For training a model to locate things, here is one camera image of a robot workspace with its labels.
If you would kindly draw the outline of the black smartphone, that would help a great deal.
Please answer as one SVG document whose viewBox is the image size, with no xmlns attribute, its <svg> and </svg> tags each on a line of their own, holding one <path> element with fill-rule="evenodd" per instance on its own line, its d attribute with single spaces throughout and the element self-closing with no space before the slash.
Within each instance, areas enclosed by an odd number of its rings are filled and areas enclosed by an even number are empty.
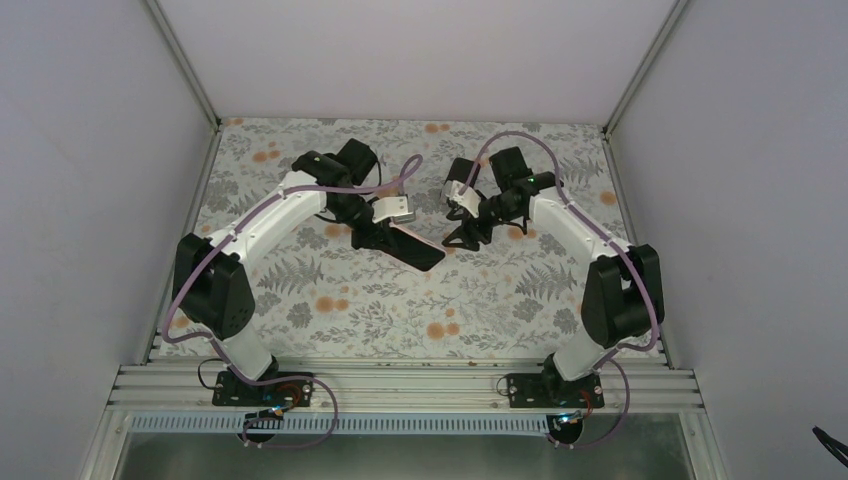
<svg viewBox="0 0 848 480">
<path fill-rule="evenodd" d="M 446 257 L 446 252 L 429 248 L 389 225 L 384 230 L 385 244 L 382 251 L 392 258 L 421 272 L 428 272 Z"/>
</svg>

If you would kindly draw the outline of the pink phone case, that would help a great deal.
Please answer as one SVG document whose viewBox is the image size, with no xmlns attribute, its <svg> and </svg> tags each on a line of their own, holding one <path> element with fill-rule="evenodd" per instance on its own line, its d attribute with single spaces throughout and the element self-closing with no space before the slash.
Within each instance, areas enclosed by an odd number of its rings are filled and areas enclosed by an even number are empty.
<svg viewBox="0 0 848 480">
<path fill-rule="evenodd" d="M 434 241 L 414 232 L 413 230 L 408 228 L 406 225 L 396 224 L 394 222 L 390 222 L 389 226 L 394 230 L 397 230 L 399 232 L 404 233 L 405 235 L 411 237 L 412 239 L 414 239 L 415 241 L 417 241 L 421 244 L 426 244 L 429 248 L 433 248 L 433 249 L 441 251 L 442 253 L 445 253 L 445 248 L 441 244 L 435 243 Z"/>
</svg>

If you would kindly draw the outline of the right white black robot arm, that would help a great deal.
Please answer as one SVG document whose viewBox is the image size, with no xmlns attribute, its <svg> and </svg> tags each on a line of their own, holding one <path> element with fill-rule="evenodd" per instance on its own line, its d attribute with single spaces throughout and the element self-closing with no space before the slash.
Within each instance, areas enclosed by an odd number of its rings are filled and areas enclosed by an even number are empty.
<svg viewBox="0 0 848 480">
<path fill-rule="evenodd" d="M 474 188 L 476 163 L 453 160 L 442 197 L 448 219 L 459 225 L 443 244 L 477 251 L 491 242 L 495 228 L 533 223 L 587 260 L 583 328 L 545 359 L 535 382 L 549 404 L 565 407 L 616 352 L 635 349 L 634 339 L 648 334 L 656 342 L 664 315 L 659 255 L 648 244 L 634 246 L 603 229 L 568 199 L 558 175 L 532 172 L 519 148 L 497 152 L 490 165 L 500 192 L 485 197 Z"/>
</svg>

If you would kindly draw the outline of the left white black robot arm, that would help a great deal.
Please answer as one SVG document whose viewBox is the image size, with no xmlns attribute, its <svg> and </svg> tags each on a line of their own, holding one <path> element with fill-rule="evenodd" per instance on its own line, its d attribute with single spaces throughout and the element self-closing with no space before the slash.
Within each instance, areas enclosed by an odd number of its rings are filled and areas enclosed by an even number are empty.
<svg viewBox="0 0 848 480">
<path fill-rule="evenodd" d="M 389 224 L 377 220 L 363 185 L 377 155 L 351 139 L 339 152 L 309 151 L 297 158 L 283 181 L 233 223 L 201 237 L 184 236 L 177 246 L 173 296 L 166 318 L 182 311 L 203 325 L 199 337 L 212 344 L 239 379 L 238 390 L 255 405 L 278 391 L 276 360 L 251 324 L 255 300 L 248 273 L 296 226 L 324 210 L 352 231 L 354 248 L 389 251 L 397 246 Z"/>
</svg>

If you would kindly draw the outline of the black phone-shaped object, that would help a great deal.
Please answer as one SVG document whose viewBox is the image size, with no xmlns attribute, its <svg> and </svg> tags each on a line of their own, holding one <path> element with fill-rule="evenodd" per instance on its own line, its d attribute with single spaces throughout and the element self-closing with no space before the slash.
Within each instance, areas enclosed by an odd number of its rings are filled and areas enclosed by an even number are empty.
<svg viewBox="0 0 848 480">
<path fill-rule="evenodd" d="M 450 199 L 468 185 L 473 187 L 479 176 L 479 168 L 472 160 L 455 158 L 451 163 L 442 188 L 442 197 Z"/>
</svg>

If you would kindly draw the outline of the black object at edge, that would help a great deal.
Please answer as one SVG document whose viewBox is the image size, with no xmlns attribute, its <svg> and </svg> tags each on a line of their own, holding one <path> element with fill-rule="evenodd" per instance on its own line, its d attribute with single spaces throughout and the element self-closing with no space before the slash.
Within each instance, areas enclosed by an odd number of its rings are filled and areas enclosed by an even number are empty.
<svg viewBox="0 0 848 480">
<path fill-rule="evenodd" d="M 829 435 L 825 430 L 818 426 L 812 428 L 812 433 L 816 440 L 831 454 L 840 464 L 848 467 L 848 447 L 843 442 Z"/>
</svg>

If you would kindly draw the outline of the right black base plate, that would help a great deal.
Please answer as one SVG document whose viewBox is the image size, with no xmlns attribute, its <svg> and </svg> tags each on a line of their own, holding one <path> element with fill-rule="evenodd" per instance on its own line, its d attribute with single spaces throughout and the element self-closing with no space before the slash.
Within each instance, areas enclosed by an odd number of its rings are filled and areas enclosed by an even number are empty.
<svg viewBox="0 0 848 480">
<path fill-rule="evenodd" d="M 544 373 L 510 373 L 506 396 L 513 409 L 578 409 L 605 406 L 603 387 L 597 374 L 566 381 Z"/>
</svg>

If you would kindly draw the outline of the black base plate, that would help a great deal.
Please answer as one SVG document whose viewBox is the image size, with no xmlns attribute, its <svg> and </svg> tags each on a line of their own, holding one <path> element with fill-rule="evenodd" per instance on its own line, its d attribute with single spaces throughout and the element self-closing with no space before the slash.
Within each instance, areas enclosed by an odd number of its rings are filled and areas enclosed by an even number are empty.
<svg viewBox="0 0 848 480">
<path fill-rule="evenodd" d="M 544 373 L 510 373 L 506 396 L 513 409 L 578 409 L 605 406 L 603 387 L 597 374 L 566 381 Z"/>
<path fill-rule="evenodd" d="M 308 372 L 278 372 L 286 381 L 268 386 L 242 382 L 230 370 L 218 374 L 211 403 L 216 407 L 289 408 L 308 407 L 314 375 Z"/>
</svg>

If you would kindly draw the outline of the aluminium rail frame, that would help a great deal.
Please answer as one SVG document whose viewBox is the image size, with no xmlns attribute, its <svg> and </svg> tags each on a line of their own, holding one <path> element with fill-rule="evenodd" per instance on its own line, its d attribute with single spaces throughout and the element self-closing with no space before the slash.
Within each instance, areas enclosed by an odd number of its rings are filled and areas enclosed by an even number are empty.
<svg viewBox="0 0 848 480">
<path fill-rule="evenodd" d="M 606 405 L 612 413 L 631 400 L 633 413 L 689 413 L 705 408 L 695 374 L 672 370 L 655 359 L 623 359 L 623 374 L 601 372 Z M 314 359 L 289 364 L 327 384 L 343 413 L 501 413 L 508 409 L 504 375 L 535 373 L 527 360 L 465 362 Z M 209 410 L 210 386 L 223 366 L 186 357 L 119 368 L 107 399 L 110 410 Z"/>
</svg>

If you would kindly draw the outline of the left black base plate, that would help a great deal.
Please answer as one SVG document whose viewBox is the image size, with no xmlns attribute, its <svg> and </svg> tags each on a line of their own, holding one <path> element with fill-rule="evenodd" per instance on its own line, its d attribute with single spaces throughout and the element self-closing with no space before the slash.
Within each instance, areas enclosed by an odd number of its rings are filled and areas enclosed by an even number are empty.
<svg viewBox="0 0 848 480">
<path fill-rule="evenodd" d="M 218 374 L 211 403 L 216 407 L 289 408 L 308 407 L 314 375 L 308 372 L 278 372 L 286 381 L 268 386 L 242 382 L 230 370 Z"/>
</svg>

